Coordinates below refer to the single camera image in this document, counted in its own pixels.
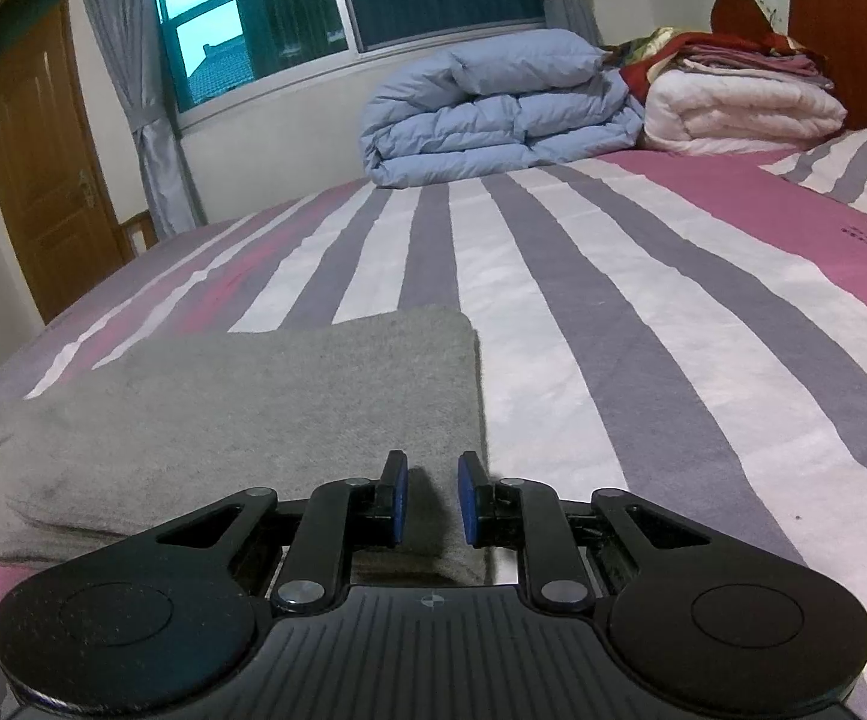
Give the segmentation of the striped pink grey bedsheet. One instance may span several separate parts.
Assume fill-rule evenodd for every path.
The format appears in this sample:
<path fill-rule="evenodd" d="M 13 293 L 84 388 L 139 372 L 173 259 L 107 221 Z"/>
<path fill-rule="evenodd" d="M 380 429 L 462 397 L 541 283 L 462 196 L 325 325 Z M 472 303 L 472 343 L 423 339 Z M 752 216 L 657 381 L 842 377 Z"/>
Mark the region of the striped pink grey bedsheet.
<path fill-rule="evenodd" d="M 358 181 L 186 232 L 13 355 L 0 403 L 149 338 L 458 310 L 479 340 L 490 470 L 632 489 L 837 578 L 867 610 L 867 216 L 764 171 L 783 158 L 625 151 Z M 0 600 L 36 567 L 0 562 Z M 854 703 L 867 717 L 867 670 Z"/>

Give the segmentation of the grey pants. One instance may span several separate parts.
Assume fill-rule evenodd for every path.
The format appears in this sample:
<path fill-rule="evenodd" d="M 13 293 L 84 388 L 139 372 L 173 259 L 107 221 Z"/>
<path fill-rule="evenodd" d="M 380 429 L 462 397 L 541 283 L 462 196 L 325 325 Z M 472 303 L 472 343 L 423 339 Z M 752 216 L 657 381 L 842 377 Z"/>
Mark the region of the grey pants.
<path fill-rule="evenodd" d="M 28 400 L 0 403 L 0 562 L 67 561 L 248 488 L 303 499 L 409 461 L 401 546 L 360 577 L 481 583 L 458 458 L 482 452 L 479 340 L 424 307 L 324 328 L 149 338 Z"/>

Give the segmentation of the wooden chair near door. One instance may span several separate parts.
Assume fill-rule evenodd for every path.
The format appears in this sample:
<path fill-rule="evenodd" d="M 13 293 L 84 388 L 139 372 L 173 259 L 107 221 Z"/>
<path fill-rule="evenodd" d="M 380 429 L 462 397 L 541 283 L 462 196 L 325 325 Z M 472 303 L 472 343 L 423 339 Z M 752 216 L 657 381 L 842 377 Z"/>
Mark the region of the wooden chair near door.
<path fill-rule="evenodd" d="M 129 220 L 123 221 L 119 225 L 121 233 L 121 242 L 124 245 L 124 257 L 127 260 L 134 260 L 140 255 L 145 254 L 147 250 L 154 249 L 158 244 L 158 234 L 154 225 L 152 213 L 145 210 L 131 216 Z"/>

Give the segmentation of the grey curtain by door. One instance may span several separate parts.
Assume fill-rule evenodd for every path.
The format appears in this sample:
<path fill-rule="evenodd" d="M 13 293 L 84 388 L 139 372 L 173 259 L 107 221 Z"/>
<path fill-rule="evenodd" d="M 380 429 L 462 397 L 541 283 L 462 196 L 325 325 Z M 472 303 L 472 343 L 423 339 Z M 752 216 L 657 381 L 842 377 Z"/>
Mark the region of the grey curtain by door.
<path fill-rule="evenodd" d="M 204 224 L 176 126 L 155 0 L 83 0 L 114 93 L 131 130 L 148 211 L 158 237 Z"/>

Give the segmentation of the folded white quilt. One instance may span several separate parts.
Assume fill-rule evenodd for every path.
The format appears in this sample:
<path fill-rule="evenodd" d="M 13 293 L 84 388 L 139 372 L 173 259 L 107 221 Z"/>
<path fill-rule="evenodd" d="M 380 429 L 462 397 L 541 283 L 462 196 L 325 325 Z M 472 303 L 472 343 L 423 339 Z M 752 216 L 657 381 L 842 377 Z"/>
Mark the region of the folded white quilt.
<path fill-rule="evenodd" d="M 811 83 L 666 70 L 646 94 L 643 143 L 689 156 L 812 148 L 846 118 L 843 104 Z"/>

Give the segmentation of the folded light blue duvet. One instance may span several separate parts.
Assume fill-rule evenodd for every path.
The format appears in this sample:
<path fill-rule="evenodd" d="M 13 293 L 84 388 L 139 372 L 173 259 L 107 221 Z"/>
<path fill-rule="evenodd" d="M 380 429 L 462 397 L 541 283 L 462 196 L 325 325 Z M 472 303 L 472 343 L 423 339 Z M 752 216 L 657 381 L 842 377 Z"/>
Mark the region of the folded light blue duvet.
<path fill-rule="evenodd" d="M 566 29 L 456 44 L 398 68 L 363 107 L 363 171 L 422 187 L 632 148 L 643 106 L 607 52 Z"/>

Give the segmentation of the brown wooden door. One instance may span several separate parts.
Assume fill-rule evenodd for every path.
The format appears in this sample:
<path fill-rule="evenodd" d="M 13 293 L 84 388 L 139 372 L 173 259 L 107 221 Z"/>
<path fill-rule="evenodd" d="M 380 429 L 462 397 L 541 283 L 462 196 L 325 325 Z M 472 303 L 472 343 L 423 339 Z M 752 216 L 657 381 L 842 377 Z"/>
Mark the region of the brown wooden door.
<path fill-rule="evenodd" d="M 86 120 L 67 0 L 0 3 L 0 209 L 47 322 L 127 262 Z"/>

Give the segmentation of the red patterned folded blanket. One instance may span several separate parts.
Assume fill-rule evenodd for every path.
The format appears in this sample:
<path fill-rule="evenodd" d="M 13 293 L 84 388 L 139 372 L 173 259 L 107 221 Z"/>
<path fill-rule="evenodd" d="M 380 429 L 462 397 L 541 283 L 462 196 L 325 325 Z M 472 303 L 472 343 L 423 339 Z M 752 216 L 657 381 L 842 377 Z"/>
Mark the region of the red patterned folded blanket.
<path fill-rule="evenodd" d="M 790 36 L 767 29 L 754 36 L 663 26 L 645 37 L 607 49 L 605 63 L 620 70 L 630 93 L 645 103 L 663 71 L 689 60 L 701 70 L 767 70 L 830 89 L 827 60 Z"/>

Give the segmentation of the striped pillow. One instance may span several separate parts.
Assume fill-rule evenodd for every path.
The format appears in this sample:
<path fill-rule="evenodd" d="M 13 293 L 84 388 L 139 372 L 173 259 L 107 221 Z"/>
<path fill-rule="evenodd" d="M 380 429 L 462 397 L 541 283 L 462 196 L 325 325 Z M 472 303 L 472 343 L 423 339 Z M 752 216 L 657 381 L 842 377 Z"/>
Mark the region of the striped pillow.
<path fill-rule="evenodd" d="M 867 216 L 867 128 L 765 164 L 764 171 Z"/>

